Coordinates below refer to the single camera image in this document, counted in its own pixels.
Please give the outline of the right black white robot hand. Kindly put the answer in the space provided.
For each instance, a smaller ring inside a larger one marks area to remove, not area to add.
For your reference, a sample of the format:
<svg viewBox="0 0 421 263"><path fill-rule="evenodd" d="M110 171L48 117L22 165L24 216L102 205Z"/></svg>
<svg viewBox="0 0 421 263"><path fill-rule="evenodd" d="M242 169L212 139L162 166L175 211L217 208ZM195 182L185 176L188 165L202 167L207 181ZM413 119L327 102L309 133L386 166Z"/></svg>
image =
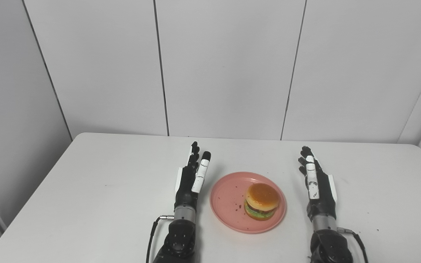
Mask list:
<svg viewBox="0 0 421 263"><path fill-rule="evenodd" d="M325 216L331 216L334 219L337 218L336 215L336 202L332 194L331 183L329 181L329 175L324 173L321 168L318 160L315 158L311 148L304 145L300 151L301 157L298 161L301 164L299 171L304 175L305 185L307 190L311 189L310 182L313 182L309 179L308 173L309 168L316 173L316 180L314 185L316 185L316 197L311 198L309 194L309 203L307 205L307 216L310 220L314 218L315 215L322 214Z"/></svg>

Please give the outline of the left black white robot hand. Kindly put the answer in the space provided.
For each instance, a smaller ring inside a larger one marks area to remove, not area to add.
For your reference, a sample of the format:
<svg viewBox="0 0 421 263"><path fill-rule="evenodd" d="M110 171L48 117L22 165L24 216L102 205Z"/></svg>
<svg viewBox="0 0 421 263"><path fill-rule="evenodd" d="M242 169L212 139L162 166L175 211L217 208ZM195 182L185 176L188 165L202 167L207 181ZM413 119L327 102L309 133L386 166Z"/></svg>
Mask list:
<svg viewBox="0 0 421 263"><path fill-rule="evenodd" d="M179 169L178 188L175 191L174 212L179 208L197 209L199 194L202 190L212 154L200 154L198 142L190 146L186 166Z"/></svg>

